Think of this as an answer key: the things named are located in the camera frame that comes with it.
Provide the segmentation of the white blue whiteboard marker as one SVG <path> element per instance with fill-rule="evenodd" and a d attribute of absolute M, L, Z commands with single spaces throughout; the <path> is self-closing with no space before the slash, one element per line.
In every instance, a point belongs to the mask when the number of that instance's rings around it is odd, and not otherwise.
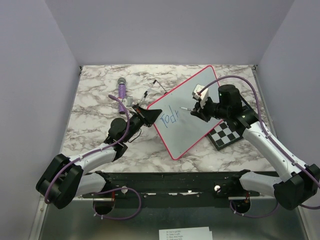
<path fill-rule="evenodd" d="M 180 107 L 180 109 L 182 109 L 182 110 L 186 110 L 186 111 L 189 111 L 189 112 L 191 112 L 193 109 L 191 109 L 191 108 L 187 108 L 187 107 Z"/>

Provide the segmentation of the pink framed whiteboard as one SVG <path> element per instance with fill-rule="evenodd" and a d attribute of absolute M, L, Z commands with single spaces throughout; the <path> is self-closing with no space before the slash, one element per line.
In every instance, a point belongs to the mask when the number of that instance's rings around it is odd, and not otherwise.
<path fill-rule="evenodd" d="M 173 160 L 182 157 L 222 122 L 215 118 L 205 122 L 182 109 L 192 109 L 195 106 L 192 92 L 196 85 L 206 86 L 214 80 L 215 70 L 208 65 L 147 107 L 148 110 L 162 110 L 154 127 Z"/>

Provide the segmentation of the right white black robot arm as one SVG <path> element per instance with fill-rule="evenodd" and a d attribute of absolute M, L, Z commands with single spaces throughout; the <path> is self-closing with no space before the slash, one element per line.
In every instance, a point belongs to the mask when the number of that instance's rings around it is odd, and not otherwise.
<path fill-rule="evenodd" d="M 274 197 L 287 210 L 295 209 L 316 195 L 319 167 L 307 165 L 274 138 L 256 112 L 242 105 L 242 96 L 234 85 L 226 84 L 218 88 L 218 103 L 213 102 L 209 90 L 199 84 L 194 88 L 192 97 L 196 104 L 191 115 L 205 122 L 211 118 L 224 120 L 231 130 L 250 142 L 278 174 L 273 177 L 243 170 L 230 183 L 230 191 L 234 195 L 258 192 Z"/>

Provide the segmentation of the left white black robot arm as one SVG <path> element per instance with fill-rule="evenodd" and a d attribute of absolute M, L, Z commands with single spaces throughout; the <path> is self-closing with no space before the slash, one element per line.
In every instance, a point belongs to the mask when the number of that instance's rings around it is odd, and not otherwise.
<path fill-rule="evenodd" d="M 111 122 L 107 138 L 98 147 L 83 154 L 60 153 L 53 158 L 35 187 L 47 203 L 62 209 L 79 195 L 95 192 L 104 198 L 110 194 L 111 185 L 101 174 L 91 171 L 122 157 L 128 149 L 126 142 L 142 126 L 151 127 L 162 113 L 161 109 L 144 109 L 137 104 L 133 110 L 127 119 L 117 117 Z"/>

